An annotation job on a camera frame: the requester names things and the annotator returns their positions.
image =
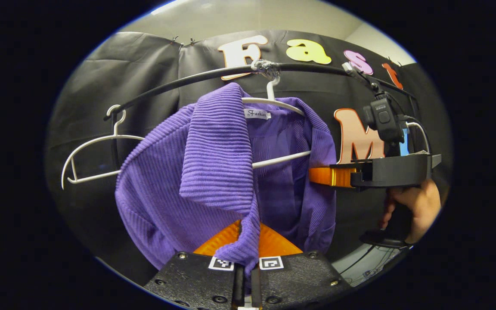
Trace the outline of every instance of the letter m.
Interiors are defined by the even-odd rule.
[[[354,153],[356,159],[385,157],[384,141],[378,131],[364,128],[357,112],[352,108],[340,108],[334,112],[334,118],[342,128],[342,145],[338,164],[348,164]]]

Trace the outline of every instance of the white clothes hanger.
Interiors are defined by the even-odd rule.
[[[252,62],[252,69],[254,71],[256,71],[255,63],[256,63],[255,61]],[[273,87],[274,86],[277,86],[279,84],[279,82],[281,82],[281,76],[280,75],[277,75],[273,79],[273,81],[270,81],[269,83],[267,83],[267,99],[265,99],[265,98],[248,98],[248,97],[242,97],[242,103],[267,103],[267,104],[273,104],[273,105],[280,106],[282,108],[286,108],[288,110],[292,110],[292,111],[300,114],[301,116],[305,116],[305,113],[302,110],[300,110],[299,108],[296,108],[295,106],[291,106],[290,104],[285,104],[283,102],[279,102],[279,101],[275,100],[275,93],[273,91]],[[257,163],[252,163],[252,169],[256,169],[258,167],[265,167],[265,166],[268,166],[268,165],[282,163],[283,161],[289,161],[289,160],[292,160],[292,159],[295,159],[295,158],[307,156],[309,154],[311,154],[311,151],[305,151],[305,152],[301,152],[301,153],[295,153],[295,154],[292,154],[292,155],[286,155],[286,156],[283,156],[283,157],[277,157],[277,158],[273,158],[273,159],[268,159],[266,161],[259,161]]]
[[[106,112],[106,115],[110,116],[110,112],[112,112],[112,110],[118,108],[119,106],[120,106],[119,104],[111,106],[108,109],[108,111]],[[68,181],[72,184],[83,183],[83,182],[87,182],[87,181],[91,181],[91,180],[101,179],[101,178],[109,177],[111,175],[116,175],[116,174],[120,173],[120,170],[117,170],[117,171],[112,171],[112,172],[108,172],[108,173],[93,175],[92,177],[78,179],[78,177],[76,175],[76,171],[75,171],[74,155],[76,155],[76,153],[78,153],[84,147],[86,147],[88,145],[92,145],[93,143],[98,143],[99,141],[111,140],[111,139],[143,140],[144,138],[138,137],[138,136],[119,135],[118,134],[118,125],[122,124],[122,122],[124,122],[124,120],[126,119],[126,111],[124,110],[124,111],[122,111],[122,113],[123,113],[122,118],[120,118],[120,120],[118,120],[116,122],[116,124],[114,124],[114,133],[112,135],[99,137],[99,138],[87,141],[86,143],[83,143],[82,145],[77,147],[72,153],[70,153],[70,156],[68,157],[68,159],[65,162],[65,166],[62,168],[62,175],[61,175],[61,188],[62,189],[65,189],[65,170],[66,170],[66,167],[68,166],[69,162],[71,162],[71,164],[72,164],[72,173],[74,174],[74,179],[68,178]]]
[[[297,112],[303,116],[305,116],[304,112],[301,111],[299,108],[296,108],[294,106],[291,106],[289,104],[285,104],[283,102],[278,102],[274,100],[274,92],[273,92],[273,86],[276,86],[280,81],[280,77],[275,78],[273,81],[267,83],[267,95],[269,96],[270,99],[265,99],[265,98],[242,98],[242,102],[250,102],[250,103],[268,103],[268,104],[274,104],[277,106],[281,106],[283,108],[292,110],[294,112]],[[118,108],[120,105],[116,104],[111,106],[108,111],[106,112],[107,116],[110,116],[110,113],[112,110]],[[61,174],[61,188],[65,189],[65,171],[66,167],[68,166],[69,163],[71,163],[72,166],[72,174],[74,175],[74,179],[67,178],[68,181],[72,184],[77,184],[77,183],[83,183],[91,180],[96,180],[96,179],[102,179],[106,177],[110,177],[112,175],[120,174],[120,170],[112,171],[112,172],[107,172],[107,173],[102,173],[98,175],[93,175],[91,177],[86,177],[86,178],[81,178],[78,179],[75,171],[75,163],[74,163],[74,155],[76,155],[81,149],[84,149],[84,147],[87,147],[89,145],[92,145],[93,143],[98,143],[99,141],[104,141],[104,140],[111,140],[111,139],[137,139],[137,140],[144,140],[143,137],[138,137],[138,136],[130,136],[130,135],[119,135],[118,134],[118,126],[124,122],[126,119],[126,111],[122,111],[123,115],[116,124],[114,124],[114,133],[110,136],[104,136],[104,137],[99,137],[93,140],[90,140],[86,143],[83,143],[79,147],[77,147],[72,153],[70,153],[68,159],[66,159],[65,165],[62,168],[62,174]],[[289,161],[295,158],[303,157],[306,155],[311,154],[311,151],[305,151],[301,153],[295,153],[292,155],[286,155],[283,157],[278,157],[278,158],[273,158],[273,159],[268,159],[266,161],[258,161],[257,163],[252,163],[252,169],[256,169],[258,167],[265,167],[268,165],[273,165],[277,163],[282,163],[284,161]]]
[[[280,106],[281,108],[286,108],[288,110],[292,110],[301,116],[305,116],[305,113],[296,108],[295,106],[291,106],[290,104],[285,104],[283,102],[275,100],[275,93],[273,91],[273,86],[277,86],[281,82],[281,76],[277,76],[273,81],[267,83],[267,99],[265,98],[249,98],[242,97],[242,103],[267,103]]]

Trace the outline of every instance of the white cable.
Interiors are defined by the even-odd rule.
[[[429,142],[428,142],[428,139],[427,139],[427,137],[426,137],[426,134],[425,134],[425,132],[424,132],[424,129],[423,129],[423,128],[422,128],[422,126],[421,126],[419,123],[417,123],[417,122],[407,122],[407,127],[411,127],[411,126],[418,127],[418,128],[421,130],[421,132],[422,132],[422,136],[424,137],[424,142],[425,142],[425,144],[426,144],[426,151],[427,151],[427,152],[428,152],[428,154],[429,154],[429,153],[430,153],[430,144],[429,144]]]

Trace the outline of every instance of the metal clamp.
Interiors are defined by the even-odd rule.
[[[255,73],[260,73],[265,76],[270,81],[281,76],[281,71],[279,70],[278,64],[265,59],[258,59],[252,62],[252,70]]]

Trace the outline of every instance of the white wall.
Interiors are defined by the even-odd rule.
[[[402,65],[415,60],[380,30],[321,0],[176,0],[124,26],[189,43],[247,30],[296,30],[365,47]]]
[[[394,63],[407,65],[416,62],[398,43],[367,23],[360,25],[345,41],[365,47],[383,57],[390,57]]]

